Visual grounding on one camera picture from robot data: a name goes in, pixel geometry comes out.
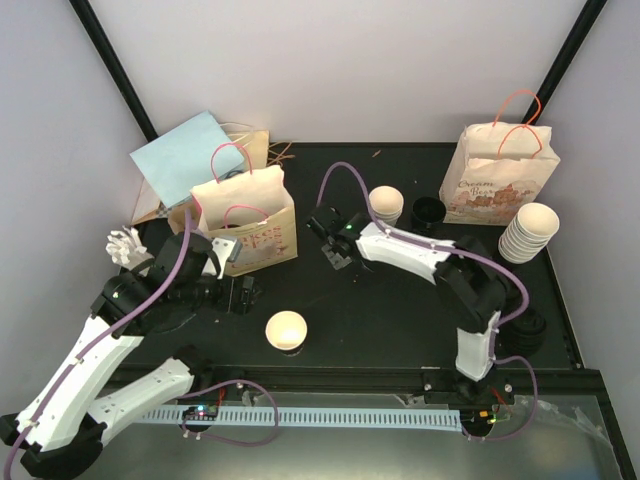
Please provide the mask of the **small stack paper cups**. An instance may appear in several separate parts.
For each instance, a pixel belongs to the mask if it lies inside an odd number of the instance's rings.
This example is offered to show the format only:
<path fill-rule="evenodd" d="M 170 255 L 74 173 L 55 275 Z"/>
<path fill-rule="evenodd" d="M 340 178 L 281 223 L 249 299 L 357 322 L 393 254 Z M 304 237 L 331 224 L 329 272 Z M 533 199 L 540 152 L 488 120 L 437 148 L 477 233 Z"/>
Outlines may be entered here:
<path fill-rule="evenodd" d="M 395 226 L 404 208 L 404 197 L 391 186 L 379 186 L 369 193 L 374 217 L 387 225 Z"/>

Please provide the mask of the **black sleeved paper cup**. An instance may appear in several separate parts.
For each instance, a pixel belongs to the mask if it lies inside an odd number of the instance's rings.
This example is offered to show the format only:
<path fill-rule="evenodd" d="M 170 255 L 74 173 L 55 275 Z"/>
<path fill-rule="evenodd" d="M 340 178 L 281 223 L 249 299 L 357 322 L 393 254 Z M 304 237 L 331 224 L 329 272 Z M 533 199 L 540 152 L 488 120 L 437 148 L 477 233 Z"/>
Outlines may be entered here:
<path fill-rule="evenodd" d="M 308 326 L 304 317 L 294 311 L 274 314 L 265 327 L 269 344 L 286 356 L 295 356 L 301 352 L 307 334 Z"/>

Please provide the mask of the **cream paper bag pink sides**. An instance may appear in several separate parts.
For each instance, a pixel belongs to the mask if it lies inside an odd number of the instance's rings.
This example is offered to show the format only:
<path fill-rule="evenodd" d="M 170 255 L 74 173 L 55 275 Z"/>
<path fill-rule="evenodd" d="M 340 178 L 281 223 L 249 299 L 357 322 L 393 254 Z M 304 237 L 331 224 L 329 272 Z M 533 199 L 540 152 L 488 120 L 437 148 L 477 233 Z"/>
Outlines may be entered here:
<path fill-rule="evenodd" d="M 238 257 L 225 273 L 240 276 L 298 256 L 295 204 L 278 164 L 249 168 L 223 179 L 210 162 L 214 179 L 191 189 L 200 214 L 198 228 L 209 238 L 236 238 Z"/>

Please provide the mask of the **black lid stack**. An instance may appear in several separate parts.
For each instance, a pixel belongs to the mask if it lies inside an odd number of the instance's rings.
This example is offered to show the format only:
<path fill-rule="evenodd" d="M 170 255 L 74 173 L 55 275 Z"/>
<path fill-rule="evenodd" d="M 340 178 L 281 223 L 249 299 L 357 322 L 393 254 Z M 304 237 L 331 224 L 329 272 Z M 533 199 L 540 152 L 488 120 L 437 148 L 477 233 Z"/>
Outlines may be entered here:
<path fill-rule="evenodd" d="M 443 223 L 446 206 L 438 198 L 420 197 L 412 205 L 411 231 L 420 235 L 433 235 Z"/>

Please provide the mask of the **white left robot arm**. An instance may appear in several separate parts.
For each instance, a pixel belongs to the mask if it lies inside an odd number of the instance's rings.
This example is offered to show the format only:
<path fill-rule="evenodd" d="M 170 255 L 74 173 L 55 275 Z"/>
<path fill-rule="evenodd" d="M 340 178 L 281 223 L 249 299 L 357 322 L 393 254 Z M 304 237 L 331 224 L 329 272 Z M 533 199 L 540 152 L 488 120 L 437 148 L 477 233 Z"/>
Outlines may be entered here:
<path fill-rule="evenodd" d="M 75 479 L 134 420 L 184 395 L 207 397 L 211 361 L 184 346 L 151 373 L 106 396 L 100 393 L 121 362 L 151 334 L 174 331 L 203 307 L 246 312 L 254 280 L 227 276 L 242 249 L 232 236 L 176 234 L 152 255 L 135 229 L 114 231 L 107 253 L 122 267 L 91 306 L 75 345 L 43 391 L 19 413 L 1 418 L 9 446 L 3 476 L 19 460 L 37 479 Z"/>

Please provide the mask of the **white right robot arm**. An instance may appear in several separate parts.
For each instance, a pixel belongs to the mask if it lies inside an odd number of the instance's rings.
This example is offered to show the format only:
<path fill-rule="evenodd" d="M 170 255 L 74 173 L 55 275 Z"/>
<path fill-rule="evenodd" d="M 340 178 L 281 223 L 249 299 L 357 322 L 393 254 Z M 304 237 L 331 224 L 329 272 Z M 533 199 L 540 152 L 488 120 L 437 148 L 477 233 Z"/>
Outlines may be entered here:
<path fill-rule="evenodd" d="M 502 274 L 454 241 L 421 237 L 367 214 L 347 219 L 337 209 L 321 204 L 306 226 L 322 241 L 322 251 L 335 269 L 354 260 L 377 262 L 434 285 L 454 311 L 457 396 L 476 403 L 490 392 L 488 374 L 495 362 L 495 336 L 507 293 Z"/>

